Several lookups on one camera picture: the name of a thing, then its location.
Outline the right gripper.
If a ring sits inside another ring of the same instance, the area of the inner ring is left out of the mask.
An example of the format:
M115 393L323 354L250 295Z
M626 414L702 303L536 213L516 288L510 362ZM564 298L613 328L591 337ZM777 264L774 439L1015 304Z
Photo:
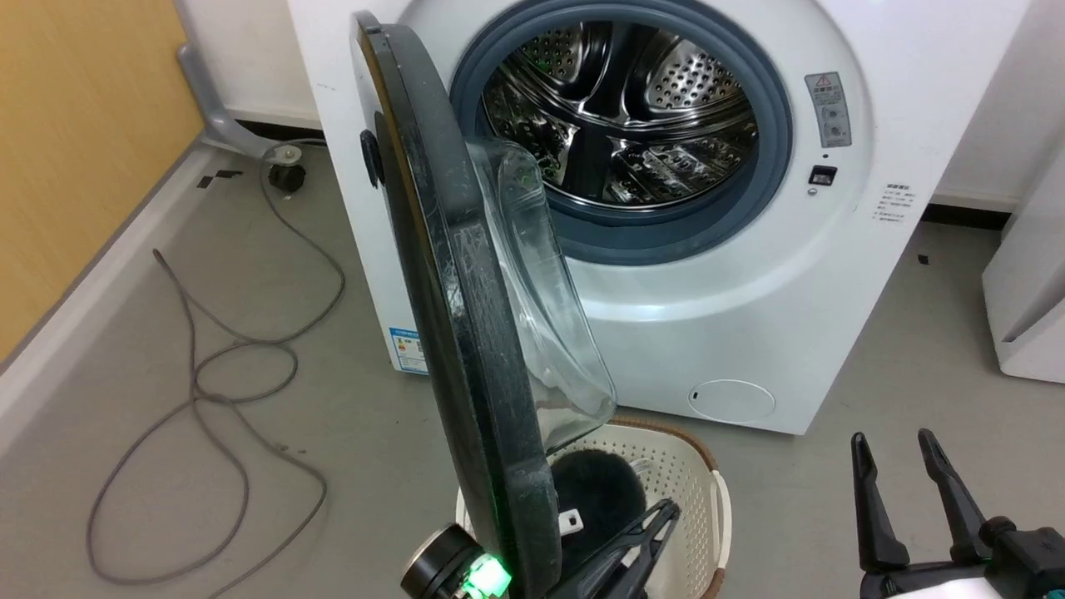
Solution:
M988 576L995 577L999 566L989 560L992 550L980 537L985 516L935 433L919 430L918 444L927 474L943 500L952 561L910 564L908 548L895 537L879 492L874 453L862 432L853 433L850 451L863 572L861 598L998 598Z

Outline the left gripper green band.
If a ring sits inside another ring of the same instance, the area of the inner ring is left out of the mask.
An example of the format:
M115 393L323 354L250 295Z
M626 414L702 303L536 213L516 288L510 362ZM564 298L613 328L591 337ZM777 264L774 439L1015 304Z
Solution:
M679 521L672 499L655 503L551 589L552 598L642 598L666 543ZM503 598L511 574L491 554L460 568L457 598Z

